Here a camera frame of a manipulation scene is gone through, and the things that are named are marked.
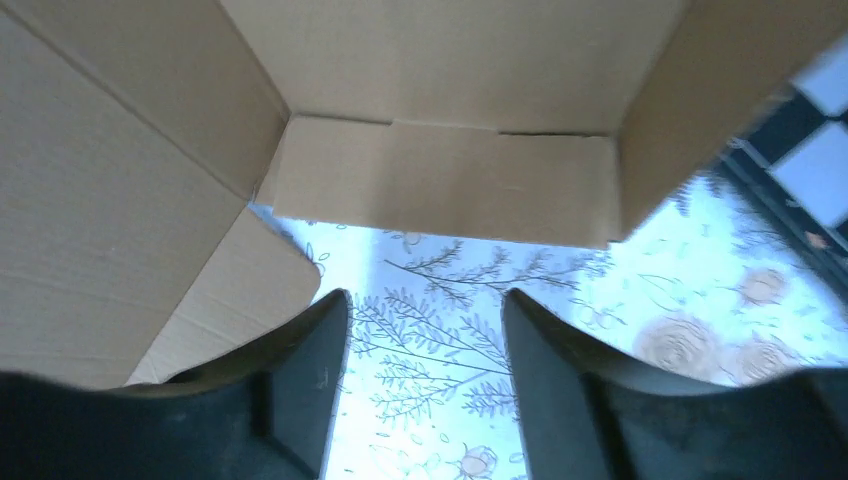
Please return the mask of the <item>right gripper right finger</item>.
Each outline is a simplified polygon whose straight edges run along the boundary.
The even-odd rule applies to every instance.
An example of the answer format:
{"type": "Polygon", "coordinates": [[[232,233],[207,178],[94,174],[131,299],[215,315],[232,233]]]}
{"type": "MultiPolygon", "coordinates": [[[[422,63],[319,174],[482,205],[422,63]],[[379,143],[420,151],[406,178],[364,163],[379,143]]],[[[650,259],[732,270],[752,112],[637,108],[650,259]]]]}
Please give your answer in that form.
{"type": "Polygon", "coordinates": [[[744,387],[638,360],[512,289],[502,330],[531,479],[843,479],[847,372],[744,387]]]}

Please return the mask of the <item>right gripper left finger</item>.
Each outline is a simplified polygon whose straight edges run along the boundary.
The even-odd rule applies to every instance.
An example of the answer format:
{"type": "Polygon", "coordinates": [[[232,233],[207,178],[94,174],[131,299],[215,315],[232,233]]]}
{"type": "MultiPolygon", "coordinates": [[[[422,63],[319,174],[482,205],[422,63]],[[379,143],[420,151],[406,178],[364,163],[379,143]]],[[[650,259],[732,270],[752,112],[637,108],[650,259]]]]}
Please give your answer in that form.
{"type": "Polygon", "coordinates": [[[1,375],[5,479],[316,479],[344,371],[341,289],[168,380],[107,390],[1,375]]]}

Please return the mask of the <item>cardboard box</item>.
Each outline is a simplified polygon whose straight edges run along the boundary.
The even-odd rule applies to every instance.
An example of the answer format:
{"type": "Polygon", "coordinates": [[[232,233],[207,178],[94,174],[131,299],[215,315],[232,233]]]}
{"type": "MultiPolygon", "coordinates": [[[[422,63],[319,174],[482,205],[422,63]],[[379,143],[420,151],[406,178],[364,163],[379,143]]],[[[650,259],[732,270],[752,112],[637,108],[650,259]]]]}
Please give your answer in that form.
{"type": "Polygon", "coordinates": [[[304,220],[624,239],[843,1],[5,1],[1,367],[110,388],[176,309],[293,315],[304,220]]]}

